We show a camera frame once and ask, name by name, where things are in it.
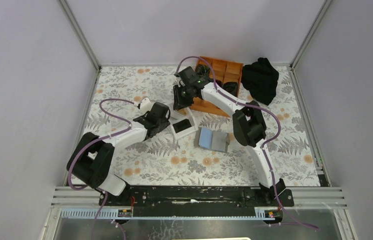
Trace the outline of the grey leather card holder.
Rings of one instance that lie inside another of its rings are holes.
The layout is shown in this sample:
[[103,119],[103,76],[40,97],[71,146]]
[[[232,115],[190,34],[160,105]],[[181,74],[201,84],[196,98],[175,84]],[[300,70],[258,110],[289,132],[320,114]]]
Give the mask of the grey leather card holder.
[[226,153],[230,145],[227,132],[215,131],[206,127],[199,127],[195,135],[194,146],[209,151]]

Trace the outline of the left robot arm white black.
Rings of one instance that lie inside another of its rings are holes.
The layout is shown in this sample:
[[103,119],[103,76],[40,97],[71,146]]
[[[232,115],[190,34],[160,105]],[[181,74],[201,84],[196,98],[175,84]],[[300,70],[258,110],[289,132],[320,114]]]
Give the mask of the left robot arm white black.
[[129,201],[127,182],[110,173],[113,155],[162,132],[170,125],[171,116],[170,108],[160,102],[141,103],[139,109],[143,115],[136,117],[127,129],[101,137],[92,132],[82,136],[66,165],[71,187],[79,189],[71,180],[75,176],[86,186],[110,194],[119,206]]

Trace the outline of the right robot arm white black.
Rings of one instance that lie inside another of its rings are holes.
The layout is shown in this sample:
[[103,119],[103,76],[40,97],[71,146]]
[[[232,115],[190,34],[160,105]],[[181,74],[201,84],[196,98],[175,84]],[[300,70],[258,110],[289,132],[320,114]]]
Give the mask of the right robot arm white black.
[[233,134],[236,141],[245,146],[254,163],[259,186],[264,190],[261,199],[264,204],[274,206],[281,200],[281,193],[286,186],[281,177],[272,167],[272,160],[268,153],[266,139],[266,123],[262,115],[265,109],[257,103],[246,102],[213,82],[198,85],[175,85],[173,87],[173,109],[179,110],[191,106],[194,98],[207,101],[231,117]]

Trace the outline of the white plastic card tray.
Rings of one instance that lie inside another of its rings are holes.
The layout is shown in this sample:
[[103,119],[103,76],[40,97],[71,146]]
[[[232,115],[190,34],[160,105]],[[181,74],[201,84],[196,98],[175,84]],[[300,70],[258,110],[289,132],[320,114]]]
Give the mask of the white plastic card tray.
[[170,115],[170,130],[175,140],[179,140],[199,130],[196,118],[187,107],[181,110],[172,110]]

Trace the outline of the floral table mat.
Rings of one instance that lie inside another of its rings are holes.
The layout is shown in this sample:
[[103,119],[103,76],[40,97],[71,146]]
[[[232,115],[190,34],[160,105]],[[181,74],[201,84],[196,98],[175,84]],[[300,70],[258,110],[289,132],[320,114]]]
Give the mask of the floral table mat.
[[[105,66],[86,120],[85,132],[98,136],[123,130],[140,115],[134,101],[149,97],[169,104],[176,82],[173,66]],[[314,154],[286,66],[278,66],[276,97],[265,114],[268,152],[274,170],[289,187],[319,186]],[[258,174],[246,148],[234,137],[229,118],[199,111],[199,126],[229,134],[227,152],[195,147],[195,135],[175,140],[169,128],[116,152],[110,173],[131,185],[256,186]]]

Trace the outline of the rolled dark sock top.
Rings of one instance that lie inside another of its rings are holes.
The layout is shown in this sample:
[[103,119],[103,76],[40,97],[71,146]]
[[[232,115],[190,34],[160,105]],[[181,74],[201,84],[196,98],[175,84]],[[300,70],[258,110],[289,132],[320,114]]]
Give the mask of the rolled dark sock top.
[[211,72],[211,69],[209,66],[204,64],[199,64],[195,68],[195,73],[201,78],[201,77],[209,77]]

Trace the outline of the rolled dark sock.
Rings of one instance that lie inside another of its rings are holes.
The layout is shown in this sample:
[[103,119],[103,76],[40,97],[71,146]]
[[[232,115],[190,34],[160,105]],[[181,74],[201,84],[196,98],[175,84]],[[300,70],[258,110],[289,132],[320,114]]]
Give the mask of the rolled dark sock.
[[239,84],[234,81],[225,82],[222,88],[233,96],[238,95]]
[[211,69],[209,66],[204,64],[199,64],[195,68],[195,73],[201,78],[201,77],[209,77],[211,72]]

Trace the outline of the orange wooden compartment box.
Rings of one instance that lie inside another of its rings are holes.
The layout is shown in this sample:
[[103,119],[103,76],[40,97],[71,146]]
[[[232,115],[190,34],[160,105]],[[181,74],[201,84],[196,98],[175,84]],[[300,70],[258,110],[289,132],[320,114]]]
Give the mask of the orange wooden compartment box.
[[[218,58],[202,56],[202,60],[198,60],[196,66],[207,65],[206,63],[209,63],[212,69],[214,70],[216,83],[219,88],[223,89],[223,84],[226,82],[237,82],[238,83],[238,94],[237,94],[238,96],[239,91],[240,91],[240,84],[242,81],[242,70],[243,70],[244,64],[240,62],[235,62],[235,61],[228,61],[228,60],[223,60],[223,59],[218,59]],[[210,79],[213,78],[213,74],[211,71],[210,71],[209,78]],[[194,104],[190,107],[191,110],[224,116],[224,117],[229,116],[223,110],[221,110],[216,105],[208,101],[201,100],[198,97],[194,98],[193,100],[194,100]]]

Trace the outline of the rolled dark sock right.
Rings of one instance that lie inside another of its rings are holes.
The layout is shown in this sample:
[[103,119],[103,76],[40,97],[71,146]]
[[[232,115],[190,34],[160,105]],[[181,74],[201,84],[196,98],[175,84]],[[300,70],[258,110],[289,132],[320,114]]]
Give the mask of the rolled dark sock right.
[[225,82],[222,88],[233,96],[238,95],[239,84],[234,81]]

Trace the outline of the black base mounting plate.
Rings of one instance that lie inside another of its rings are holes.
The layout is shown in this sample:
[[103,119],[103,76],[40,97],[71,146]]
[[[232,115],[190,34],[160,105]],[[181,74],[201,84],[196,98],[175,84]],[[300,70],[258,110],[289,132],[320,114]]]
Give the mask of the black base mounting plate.
[[127,185],[118,196],[99,196],[105,206],[156,206],[157,204],[230,203],[240,207],[278,207],[295,205],[292,191],[284,185],[273,188],[259,186],[191,186],[191,185]]

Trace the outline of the black cloth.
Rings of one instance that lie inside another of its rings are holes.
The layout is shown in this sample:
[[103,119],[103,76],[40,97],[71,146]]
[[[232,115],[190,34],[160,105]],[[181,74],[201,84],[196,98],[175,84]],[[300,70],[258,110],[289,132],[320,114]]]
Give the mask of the black cloth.
[[279,75],[268,58],[259,57],[243,66],[241,83],[256,101],[268,106],[277,95]]

